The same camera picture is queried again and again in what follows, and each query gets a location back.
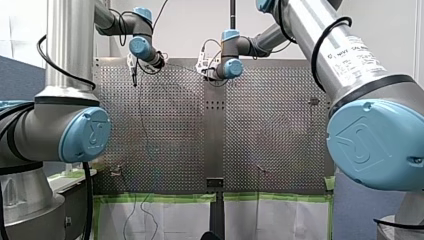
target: wire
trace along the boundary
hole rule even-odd
[[[91,184],[90,165],[88,165],[88,162],[83,162],[82,167],[84,168],[85,184],[87,188],[87,213],[85,219],[83,239],[89,240],[91,234],[91,225],[93,222],[93,187]]]
[[[141,101],[140,101],[140,99],[141,99],[141,97],[139,97],[139,101],[138,101],[138,104],[139,104],[139,106],[138,106],[138,108],[139,108],[139,110],[140,110],[140,113],[141,113]],[[146,136],[146,148],[147,148],[147,154],[148,154],[148,156],[150,155],[149,154],[149,152],[150,152],[150,148],[149,148],[149,144],[150,144],[150,141],[149,141],[149,135],[148,135],[148,133],[147,133],[147,129],[146,129],[146,126],[144,125],[144,120],[143,120],[143,114],[140,114],[141,115],[141,128],[143,129],[143,132],[144,132],[144,134],[145,134],[145,136]],[[144,198],[144,200],[143,200],[143,202],[140,204],[140,209],[141,209],[141,211],[143,211],[144,213],[146,213],[146,214],[148,214],[149,216],[151,216],[152,217],[152,220],[153,220],[153,222],[155,223],[155,225],[156,225],[156,229],[155,229],[155,233],[153,234],[153,236],[152,236],[152,238],[151,238],[151,240],[153,240],[154,238],[155,238],[155,236],[156,236],[156,233],[157,233],[157,231],[158,231],[158,228],[159,228],[159,224],[157,223],[157,221],[156,221],[156,219],[155,219],[155,216],[153,215],[153,214],[151,214],[150,212],[148,212],[148,211],[146,211],[146,210],[144,210],[143,209],[143,204],[146,202],[146,200],[147,200],[147,198],[150,196],[151,194],[149,193],[145,198]]]
[[[199,72],[197,72],[197,71],[195,71],[195,70],[193,70],[193,69],[190,69],[190,68],[187,68],[187,67],[184,67],[184,66],[181,66],[181,65],[172,64],[172,63],[167,63],[166,65],[174,66],[174,67],[180,67],[180,68],[185,69],[185,70],[187,70],[187,71],[190,71],[190,72],[196,73],[196,74],[198,74],[198,75],[200,75],[200,76],[202,76],[202,77],[204,76],[204,75],[202,75],[201,73],[199,73]]]
[[[374,222],[381,225],[386,225],[394,228],[400,228],[400,229],[406,229],[406,230],[424,230],[424,225],[407,225],[407,224],[400,224],[400,223],[392,223],[392,222],[386,222],[378,219],[374,219]]]
[[[162,8],[161,8],[161,9],[160,9],[160,11],[159,11],[158,17],[156,18],[156,21],[155,21],[155,23],[153,24],[153,30],[155,30],[155,29],[156,29],[156,24],[158,23],[159,18],[160,18],[160,16],[162,15],[163,9],[165,8],[165,6],[166,6],[166,4],[168,3],[168,1],[169,1],[169,0],[165,0],[165,2],[162,4]]]
[[[279,25],[281,28],[281,32],[283,33],[284,37],[287,38],[287,40],[289,40],[292,43],[296,43],[296,40],[292,37],[290,37],[286,30],[284,29],[284,22],[283,22],[283,9],[282,9],[282,5],[283,5],[283,0],[278,0],[278,21],[279,21]]]
[[[6,232],[6,226],[4,225],[4,209],[3,209],[3,194],[0,194],[0,235],[1,239],[3,240],[9,240],[9,236]]]
[[[332,24],[330,24],[327,28],[325,28],[321,36],[319,37],[317,43],[315,44],[314,50],[312,52],[312,58],[311,58],[312,76],[314,78],[316,85],[323,92],[325,92],[325,89],[321,84],[321,80],[319,79],[318,71],[317,71],[317,61],[318,61],[319,50],[321,48],[321,45],[324,43],[324,40],[328,37],[328,35],[330,35],[331,31],[333,31],[334,28],[343,24],[348,25],[349,27],[352,26],[352,19],[350,17],[341,17],[337,19],[336,21],[334,21]]]
[[[144,210],[144,208],[143,208],[143,204],[146,202],[146,200],[147,200],[147,198],[148,198],[149,196],[150,196],[150,193],[149,193],[149,194],[148,194],[148,195],[144,198],[143,202],[140,204],[140,209],[141,209],[141,211],[143,211],[145,214],[149,215],[149,216],[152,218],[152,220],[153,220],[153,222],[155,223],[155,225],[156,225],[155,232],[153,233],[153,236],[152,236],[152,238],[150,239],[150,240],[153,240],[153,239],[155,238],[155,236],[156,236],[156,233],[158,232],[159,224],[158,224],[158,222],[156,221],[155,216],[154,216],[153,214],[151,214],[150,212],[148,212],[148,211]]]
[[[119,35],[119,43],[121,44],[121,47],[125,46],[125,44],[127,43],[127,23],[124,20],[124,13],[119,13],[118,11],[116,11],[115,9],[109,8],[109,10],[111,12],[114,12],[118,15],[119,20],[118,20],[118,26],[119,26],[119,31],[121,31],[121,34]]]
[[[122,230],[122,235],[124,236],[124,240],[127,240],[127,235],[125,234],[125,230],[127,229],[128,222],[130,221],[130,218],[134,215],[135,209],[137,206],[137,194],[134,194],[134,206],[131,214],[127,217],[124,224],[124,229]]]
[[[159,68],[156,72],[148,72],[148,71],[146,71],[146,69],[144,69],[142,66],[141,66],[141,64],[140,64],[140,62],[139,62],[139,59],[137,58],[137,66],[145,73],[145,74],[148,74],[148,75],[156,75],[156,74],[158,74],[158,73],[160,73],[161,71],[162,71],[162,68]]]
[[[216,57],[218,57],[218,55],[221,53],[221,50],[220,51],[218,51],[216,54],[215,54],[215,56],[212,58],[212,61],[209,63],[209,65],[208,65],[208,69],[207,70],[211,70],[211,69],[214,69],[214,68],[211,68],[211,65],[212,65],[212,63],[215,61],[215,59],[216,59]],[[214,86],[214,87],[222,87],[222,86],[224,86],[225,84],[227,84],[227,82],[228,82],[228,79],[225,79],[223,82],[223,84],[222,85],[216,85],[216,84],[212,84],[211,83],[211,81],[210,81],[210,78],[209,78],[209,76],[208,76],[208,72],[206,72],[206,80],[208,81],[208,83],[211,85],[211,86]]]
[[[46,38],[47,38],[47,35],[44,35],[42,38],[40,38],[40,40],[38,40],[38,42],[37,42],[37,51],[38,51],[38,53],[40,54],[40,56],[44,59],[44,61],[46,61],[47,62],[47,64],[49,64],[52,68],[54,68],[55,70],[57,70],[58,72],[60,72],[60,73],[62,73],[63,75],[65,75],[65,76],[67,76],[67,77],[70,77],[70,78],[73,78],[73,79],[75,79],[75,80],[77,80],[77,81],[79,81],[79,82],[82,82],[82,83],[85,83],[85,84],[88,84],[88,85],[90,85],[91,86],[91,88],[92,88],[92,90],[94,90],[95,88],[96,88],[96,84],[95,83],[93,83],[92,81],[90,81],[90,80],[87,80],[87,79],[84,79],[84,78],[80,78],[80,77],[77,77],[77,76],[75,76],[75,75],[73,75],[73,74],[71,74],[71,73],[69,73],[69,72],[67,72],[67,71],[65,71],[65,70],[63,70],[62,68],[60,68],[59,66],[57,66],[51,59],[50,59],[50,57],[48,56],[48,54],[44,54],[44,52],[43,52],[43,50],[41,49],[41,44],[44,42],[44,40],[46,40]]]
[[[202,51],[205,51],[206,44],[208,42],[214,42],[214,43],[216,43],[216,45],[218,45],[219,48],[221,48],[221,44],[217,40],[209,38],[209,39],[206,39],[206,41],[203,43]]]
[[[286,50],[286,49],[290,46],[290,44],[291,44],[291,42],[289,42],[286,46],[282,47],[281,49],[278,49],[278,50],[272,51],[271,53],[279,53],[279,52],[282,52],[282,51]]]

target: label sticker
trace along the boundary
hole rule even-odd
[[[380,61],[368,50],[358,37],[348,37],[349,46],[336,49],[327,55],[336,74],[346,83],[378,71],[386,71]]]

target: black pole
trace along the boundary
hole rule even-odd
[[[231,29],[236,29],[236,0],[230,0]]]

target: light blue joint cap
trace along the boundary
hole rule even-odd
[[[239,77],[243,73],[243,63],[239,59],[230,59],[224,64],[226,79]]]
[[[25,100],[0,101],[0,111],[27,102]]]
[[[402,104],[356,100],[339,109],[327,145],[351,179],[379,190],[424,189],[424,117]]]
[[[227,29],[222,33],[222,41],[227,41],[232,38],[240,37],[240,31],[237,29]]]
[[[153,19],[152,11],[150,11],[149,9],[143,8],[143,7],[136,7],[134,8],[133,12],[142,16],[144,19],[152,23],[152,19]]]
[[[269,13],[273,3],[274,0],[256,0],[256,8],[263,13]]]
[[[130,41],[130,51],[131,53],[141,60],[146,60],[150,55],[150,43],[140,36],[135,36]]]
[[[59,143],[60,160],[66,163],[89,162],[106,148],[111,123],[105,110],[84,109],[66,127]]]

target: metal wall panel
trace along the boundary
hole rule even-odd
[[[95,68],[113,124],[96,193],[205,192],[201,76],[169,65],[140,73],[134,87],[125,59],[99,59]]]
[[[323,193],[327,107],[308,62],[248,65],[227,86],[225,190]]]
[[[243,77],[215,89],[195,62],[171,59],[133,87],[125,59],[98,59],[113,129],[96,193],[206,192],[209,177],[225,191],[323,193],[327,103],[309,64],[244,60]]]

